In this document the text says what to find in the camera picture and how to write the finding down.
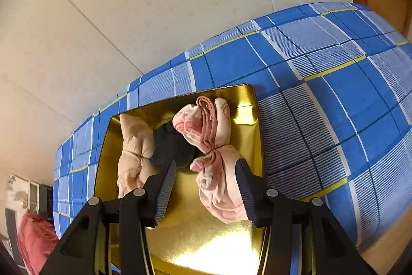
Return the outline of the beige pink garment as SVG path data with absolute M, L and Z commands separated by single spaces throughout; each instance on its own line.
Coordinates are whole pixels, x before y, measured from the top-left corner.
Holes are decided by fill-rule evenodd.
M 118 198 L 136 188 L 142 188 L 147 179 L 159 169 L 149 160 L 155 149 L 154 135 L 148 124 L 137 116 L 120 114 L 123 136 L 122 154 L 118 162 Z

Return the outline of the black sock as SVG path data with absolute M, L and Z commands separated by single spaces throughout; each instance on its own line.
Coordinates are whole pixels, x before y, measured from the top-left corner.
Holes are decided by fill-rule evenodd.
M 184 136 L 169 121 L 154 129 L 154 153 L 150 162 L 163 167 L 165 164 L 175 161 L 177 169 L 188 167 L 194 159 L 202 156 L 201 151 L 189 144 Z

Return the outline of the white shelf unit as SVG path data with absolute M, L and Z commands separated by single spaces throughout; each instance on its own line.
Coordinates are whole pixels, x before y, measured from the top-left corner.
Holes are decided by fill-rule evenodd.
M 10 254 L 23 272 L 27 271 L 27 268 L 18 248 L 18 230 L 22 217 L 30 211 L 53 223 L 51 196 L 52 188 L 49 186 L 23 179 L 15 174 L 8 176 L 5 206 L 7 236 Z

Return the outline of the red satin cushion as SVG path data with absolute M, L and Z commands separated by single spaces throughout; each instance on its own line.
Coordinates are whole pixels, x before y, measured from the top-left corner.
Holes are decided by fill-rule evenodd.
M 58 243 L 54 226 L 27 210 L 18 229 L 18 248 L 30 274 L 40 274 Z

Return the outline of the gold lined brown box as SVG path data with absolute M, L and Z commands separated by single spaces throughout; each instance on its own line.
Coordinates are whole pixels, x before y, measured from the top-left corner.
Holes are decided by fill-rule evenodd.
M 260 115 L 251 85 L 233 85 L 168 98 L 129 110 L 150 128 L 168 122 L 197 97 L 224 98 L 232 123 L 230 143 L 251 171 L 265 174 Z M 196 175 L 188 168 L 176 172 L 164 219 L 147 230 L 151 261 L 156 274 L 256 274 L 263 230 L 249 221 L 224 224 L 201 204 Z

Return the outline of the pink patterned cloth bundle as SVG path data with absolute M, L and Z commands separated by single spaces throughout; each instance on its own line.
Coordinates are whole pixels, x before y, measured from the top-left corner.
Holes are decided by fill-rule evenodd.
M 189 169 L 197 173 L 196 183 L 202 205 L 224 223 L 247 219 L 237 184 L 235 166 L 242 158 L 230 144 L 231 118 L 223 98 L 199 96 L 173 117 L 173 126 L 202 156 L 193 159 Z

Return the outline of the blue plaid mattress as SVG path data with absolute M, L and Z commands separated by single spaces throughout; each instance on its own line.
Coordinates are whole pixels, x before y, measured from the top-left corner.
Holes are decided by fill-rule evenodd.
M 310 3 L 197 44 L 86 119 L 57 151 L 57 235 L 102 194 L 115 116 L 240 84 L 257 103 L 230 105 L 231 141 L 269 186 L 322 199 L 360 250 L 411 209 L 411 44 L 366 6 Z

